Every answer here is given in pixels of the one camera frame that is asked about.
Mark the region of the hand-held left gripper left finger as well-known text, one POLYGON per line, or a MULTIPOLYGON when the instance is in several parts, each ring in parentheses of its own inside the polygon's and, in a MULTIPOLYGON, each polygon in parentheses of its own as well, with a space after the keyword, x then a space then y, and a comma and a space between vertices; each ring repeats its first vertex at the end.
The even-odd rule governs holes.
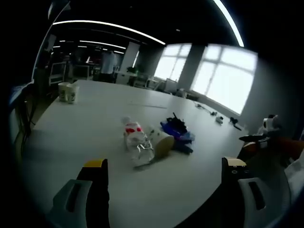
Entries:
POLYGON ((108 160, 91 160, 57 192, 47 218, 55 228, 108 228, 108 210, 108 160))

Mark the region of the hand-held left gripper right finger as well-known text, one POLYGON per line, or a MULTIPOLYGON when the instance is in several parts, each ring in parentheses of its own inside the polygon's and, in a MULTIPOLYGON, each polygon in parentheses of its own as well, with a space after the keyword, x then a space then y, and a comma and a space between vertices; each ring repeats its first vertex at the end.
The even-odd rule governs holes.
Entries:
POLYGON ((275 156, 223 157, 221 195, 226 227, 270 227, 291 205, 287 177, 275 156))

